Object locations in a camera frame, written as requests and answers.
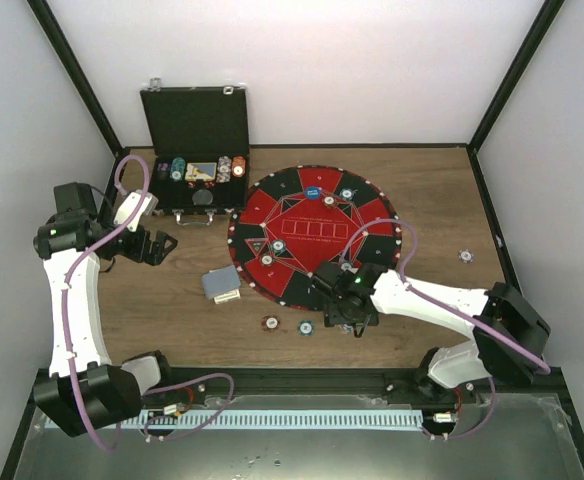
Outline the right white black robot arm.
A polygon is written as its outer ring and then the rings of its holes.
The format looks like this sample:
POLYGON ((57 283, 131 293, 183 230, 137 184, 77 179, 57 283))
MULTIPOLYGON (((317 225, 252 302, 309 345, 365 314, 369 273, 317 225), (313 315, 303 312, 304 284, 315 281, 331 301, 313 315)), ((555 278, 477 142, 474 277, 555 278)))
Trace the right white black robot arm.
POLYGON ((381 315, 405 316, 464 337, 453 347, 435 347, 416 378, 419 396, 430 403, 452 389, 482 379, 528 387, 551 368, 543 351, 551 329, 513 286, 464 289, 420 281, 375 264, 357 270, 325 262, 313 289, 324 298, 328 326, 348 325, 356 335, 377 325, 381 315))

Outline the teal poker chip stack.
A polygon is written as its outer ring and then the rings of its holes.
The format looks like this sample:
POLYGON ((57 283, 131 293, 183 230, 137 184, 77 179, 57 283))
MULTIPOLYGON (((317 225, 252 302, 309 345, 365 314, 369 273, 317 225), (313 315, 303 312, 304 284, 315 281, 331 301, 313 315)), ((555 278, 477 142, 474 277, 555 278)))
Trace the teal poker chip stack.
POLYGON ((302 321, 299 323, 297 330, 302 336, 311 336, 314 333, 314 324, 312 321, 302 321))

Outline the red poker chip stack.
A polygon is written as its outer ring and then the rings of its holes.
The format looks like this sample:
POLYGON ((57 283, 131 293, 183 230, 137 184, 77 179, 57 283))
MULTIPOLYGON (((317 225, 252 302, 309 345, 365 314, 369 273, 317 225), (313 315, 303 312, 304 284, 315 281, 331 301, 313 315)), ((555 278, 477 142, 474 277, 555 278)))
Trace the red poker chip stack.
POLYGON ((279 328, 280 321, 276 316, 266 316, 261 321, 261 328, 263 331, 272 332, 279 328))

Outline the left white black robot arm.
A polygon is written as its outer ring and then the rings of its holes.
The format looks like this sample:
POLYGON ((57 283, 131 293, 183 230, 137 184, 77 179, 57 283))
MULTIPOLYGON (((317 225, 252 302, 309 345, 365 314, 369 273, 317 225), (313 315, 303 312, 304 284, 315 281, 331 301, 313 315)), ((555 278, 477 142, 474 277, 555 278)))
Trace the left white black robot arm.
POLYGON ((55 187, 57 212, 33 240, 52 298, 53 352, 48 377, 33 388, 37 407, 64 433, 77 437, 137 416, 145 395, 156 404, 176 392, 176 379, 159 350, 113 365, 102 333, 98 301, 100 266, 123 256, 160 265, 177 245, 164 232, 140 226, 157 203, 150 193, 128 194, 113 220, 98 217, 86 183, 55 187))

